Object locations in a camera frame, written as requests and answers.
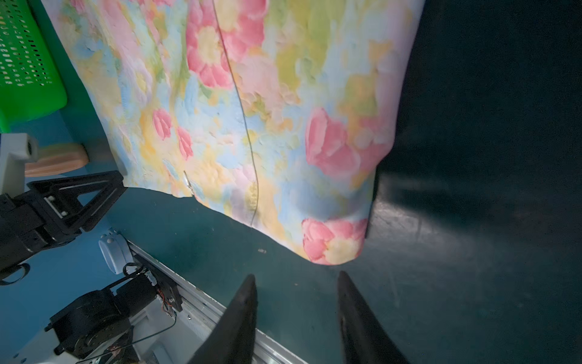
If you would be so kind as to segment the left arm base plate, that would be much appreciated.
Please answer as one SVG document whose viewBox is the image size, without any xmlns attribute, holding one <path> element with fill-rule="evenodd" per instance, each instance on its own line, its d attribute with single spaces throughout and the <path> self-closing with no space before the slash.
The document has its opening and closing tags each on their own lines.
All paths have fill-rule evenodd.
<svg viewBox="0 0 582 364">
<path fill-rule="evenodd" d="M 144 268 L 144 275 L 156 291 L 157 297 L 162 301 L 162 307 L 166 311 L 183 312 L 183 298 L 178 289 L 178 284 L 169 271 L 163 270 L 162 265 L 155 261 L 147 253 L 130 245 L 129 250 L 134 262 Z"/>
</svg>

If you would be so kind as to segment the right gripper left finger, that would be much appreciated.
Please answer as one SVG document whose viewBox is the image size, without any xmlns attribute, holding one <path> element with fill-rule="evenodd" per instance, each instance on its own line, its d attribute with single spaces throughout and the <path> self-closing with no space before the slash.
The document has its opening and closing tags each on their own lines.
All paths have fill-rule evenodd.
<svg viewBox="0 0 582 364">
<path fill-rule="evenodd" d="M 258 293 L 248 275 L 202 346 L 189 360 L 200 363 L 251 363 L 256 342 Z"/>
</svg>

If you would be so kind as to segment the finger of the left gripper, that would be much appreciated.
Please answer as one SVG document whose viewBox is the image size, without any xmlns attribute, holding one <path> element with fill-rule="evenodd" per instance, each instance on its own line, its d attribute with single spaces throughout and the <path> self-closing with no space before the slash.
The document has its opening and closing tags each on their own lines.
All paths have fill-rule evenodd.
<svg viewBox="0 0 582 364">
<path fill-rule="evenodd" d="M 28 187 L 50 234 L 91 231 L 127 190 L 119 171 L 39 180 Z"/>
</svg>

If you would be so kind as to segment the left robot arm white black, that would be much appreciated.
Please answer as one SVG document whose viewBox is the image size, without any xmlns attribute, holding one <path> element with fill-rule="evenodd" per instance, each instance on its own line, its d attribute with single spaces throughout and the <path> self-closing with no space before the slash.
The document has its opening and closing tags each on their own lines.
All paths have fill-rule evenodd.
<svg viewBox="0 0 582 364">
<path fill-rule="evenodd" d="M 123 195 L 118 171 L 24 182 L 1 181 L 1 284 L 37 253 L 63 247 L 91 231 Z M 130 267 L 135 272 L 129 273 Z M 47 330 L 59 342 L 53 353 L 82 362 L 102 343 L 130 329 L 130 317 L 156 298 L 144 266 L 132 263 L 124 277 L 74 300 L 50 318 Z"/>
</svg>

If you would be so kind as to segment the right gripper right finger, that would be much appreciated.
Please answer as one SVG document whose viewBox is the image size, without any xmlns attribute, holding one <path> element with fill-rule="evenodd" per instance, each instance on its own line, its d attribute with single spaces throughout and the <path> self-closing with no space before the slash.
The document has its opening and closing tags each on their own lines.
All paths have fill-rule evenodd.
<svg viewBox="0 0 582 364">
<path fill-rule="evenodd" d="M 339 330 L 345 363 L 407 363 L 347 272 L 337 281 Z"/>
</svg>

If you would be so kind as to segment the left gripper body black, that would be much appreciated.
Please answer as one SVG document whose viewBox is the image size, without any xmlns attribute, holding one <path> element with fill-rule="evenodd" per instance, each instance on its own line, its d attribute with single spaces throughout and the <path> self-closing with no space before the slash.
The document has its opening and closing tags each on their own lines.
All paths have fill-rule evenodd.
<svg viewBox="0 0 582 364">
<path fill-rule="evenodd" d="M 1 195 L 1 273 L 16 272 L 23 261 L 55 242 L 45 225 L 34 192 Z"/>
</svg>

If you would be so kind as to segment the pastel floral skirt pink flowers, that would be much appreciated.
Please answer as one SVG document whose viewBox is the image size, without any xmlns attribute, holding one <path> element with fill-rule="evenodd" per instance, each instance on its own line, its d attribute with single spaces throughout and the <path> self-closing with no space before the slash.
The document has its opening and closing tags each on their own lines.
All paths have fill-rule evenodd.
<svg viewBox="0 0 582 364">
<path fill-rule="evenodd" d="M 362 251 L 422 1 L 46 1 L 127 187 Z"/>
</svg>

